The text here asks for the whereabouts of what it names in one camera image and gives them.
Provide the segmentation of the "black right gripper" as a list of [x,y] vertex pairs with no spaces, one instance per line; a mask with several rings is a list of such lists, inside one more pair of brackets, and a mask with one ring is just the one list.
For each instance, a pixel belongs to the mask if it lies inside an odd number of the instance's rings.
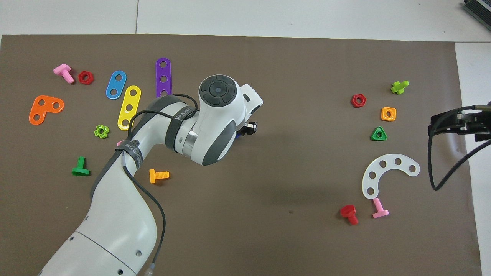
[[486,141],[491,139],[491,102],[487,103],[486,108],[480,112],[464,113],[462,110],[450,110],[433,115],[430,118],[428,134],[433,130],[433,135],[441,133],[457,133],[474,135],[474,141]]

